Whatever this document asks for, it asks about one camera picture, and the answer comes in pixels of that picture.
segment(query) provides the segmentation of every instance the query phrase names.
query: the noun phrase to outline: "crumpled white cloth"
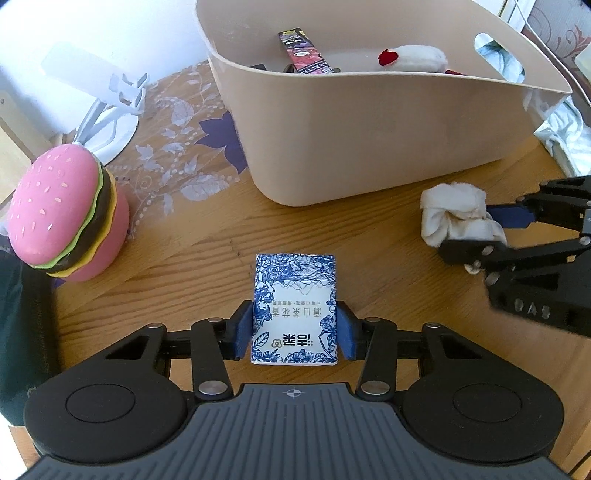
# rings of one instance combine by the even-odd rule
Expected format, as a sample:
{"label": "crumpled white cloth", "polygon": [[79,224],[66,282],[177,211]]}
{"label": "crumpled white cloth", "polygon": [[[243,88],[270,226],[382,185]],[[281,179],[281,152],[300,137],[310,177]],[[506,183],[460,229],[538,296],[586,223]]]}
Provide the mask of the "crumpled white cloth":
{"label": "crumpled white cloth", "polygon": [[486,211],[486,192],[474,185],[440,183],[423,191],[421,208],[421,236],[430,247],[448,238],[507,243],[502,226]]}

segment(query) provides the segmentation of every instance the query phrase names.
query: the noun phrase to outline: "floral table mat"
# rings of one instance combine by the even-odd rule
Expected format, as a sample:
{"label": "floral table mat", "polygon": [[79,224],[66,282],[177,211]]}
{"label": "floral table mat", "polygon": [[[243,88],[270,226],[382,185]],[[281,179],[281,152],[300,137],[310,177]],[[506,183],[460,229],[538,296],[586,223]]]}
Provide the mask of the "floral table mat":
{"label": "floral table mat", "polygon": [[137,132],[107,169],[129,200],[128,240],[178,202],[201,202],[240,180],[246,159],[207,62],[148,88]]}

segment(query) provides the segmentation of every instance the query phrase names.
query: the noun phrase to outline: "white storage bin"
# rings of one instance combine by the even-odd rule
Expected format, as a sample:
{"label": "white storage bin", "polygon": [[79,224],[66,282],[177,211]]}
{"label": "white storage bin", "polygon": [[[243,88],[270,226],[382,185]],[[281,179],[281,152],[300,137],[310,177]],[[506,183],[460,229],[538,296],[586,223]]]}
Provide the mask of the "white storage bin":
{"label": "white storage bin", "polygon": [[[543,53],[473,0],[199,0],[197,19],[256,186],[302,206],[497,160],[571,90]],[[277,36],[302,28],[342,73],[281,73]],[[523,65],[508,83],[474,48],[486,33]],[[442,49],[456,76],[375,70],[405,44]],[[265,72],[249,68],[264,63]]]}

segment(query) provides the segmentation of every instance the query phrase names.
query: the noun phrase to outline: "blue floral tissue pack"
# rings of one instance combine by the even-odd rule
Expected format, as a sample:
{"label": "blue floral tissue pack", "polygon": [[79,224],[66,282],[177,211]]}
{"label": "blue floral tissue pack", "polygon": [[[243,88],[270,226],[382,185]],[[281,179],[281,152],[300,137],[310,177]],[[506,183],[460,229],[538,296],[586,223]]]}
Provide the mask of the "blue floral tissue pack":
{"label": "blue floral tissue pack", "polygon": [[335,365],[335,280],[332,255],[258,254],[252,363]]}

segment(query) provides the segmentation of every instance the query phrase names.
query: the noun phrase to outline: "plush toy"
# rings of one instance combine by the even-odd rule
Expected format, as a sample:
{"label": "plush toy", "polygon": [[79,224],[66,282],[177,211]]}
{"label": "plush toy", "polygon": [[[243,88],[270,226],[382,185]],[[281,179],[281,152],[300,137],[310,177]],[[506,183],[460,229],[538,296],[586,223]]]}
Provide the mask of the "plush toy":
{"label": "plush toy", "polygon": [[81,145],[52,148],[31,164],[8,209],[14,252],[68,281],[97,276],[127,236],[129,206],[114,176]]}
{"label": "plush toy", "polygon": [[403,45],[384,50],[378,56],[383,69],[391,72],[445,73],[447,58],[435,47],[428,45]]}

